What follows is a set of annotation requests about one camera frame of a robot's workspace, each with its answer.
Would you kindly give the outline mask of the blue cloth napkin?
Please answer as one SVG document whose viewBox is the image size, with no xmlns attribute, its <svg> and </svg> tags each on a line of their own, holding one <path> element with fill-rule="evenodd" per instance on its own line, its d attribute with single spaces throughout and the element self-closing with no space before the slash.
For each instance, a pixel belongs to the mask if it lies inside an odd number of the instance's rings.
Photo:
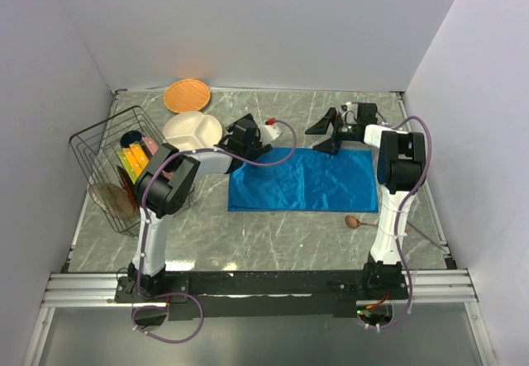
<svg viewBox="0 0 529 366">
<path fill-rule="evenodd" d="M 336 155 L 298 148 L 286 162 L 269 167 L 244 164 L 231 174 L 230 212 L 379 211 L 369 150 Z"/>
</svg>

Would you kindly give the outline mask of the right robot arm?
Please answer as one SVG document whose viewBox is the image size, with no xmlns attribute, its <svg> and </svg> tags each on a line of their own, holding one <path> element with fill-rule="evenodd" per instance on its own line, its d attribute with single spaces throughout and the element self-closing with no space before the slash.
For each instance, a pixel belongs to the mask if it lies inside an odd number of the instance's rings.
<svg viewBox="0 0 529 366">
<path fill-rule="evenodd" d="M 402 269 L 407 217 L 418 189 L 426 180 L 430 157 L 422 133 L 394 129 L 380 123 L 380 118 L 374 103 L 346 103 L 339 109 L 329 108 L 305 130 L 306 135 L 329 135 L 313 147 L 326 154 L 337 154 L 345 141 L 360 142 L 378 150 L 376 177 L 382 201 L 377 235 L 361 279 L 364 294 L 373 299 L 406 287 Z"/>
</svg>

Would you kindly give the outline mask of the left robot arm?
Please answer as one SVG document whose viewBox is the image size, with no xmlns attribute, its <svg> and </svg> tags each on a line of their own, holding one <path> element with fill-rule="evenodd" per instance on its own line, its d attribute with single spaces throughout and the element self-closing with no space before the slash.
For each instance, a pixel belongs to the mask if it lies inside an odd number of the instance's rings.
<svg viewBox="0 0 529 366">
<path fill-rule="evenodd" d="M 180 150 L 168 143 L 158 147 L 135 183 L 141 225 L 127 275 L 138 296 L 153 302 L 163 294 L 171 220 L 186 202 L 195 178 L 235 172 L 270 152 L 280 134 L 275 124 L 259 126 L 247 114 L 230 124 L 227 135 L 211 147 Z"/>
</svg>

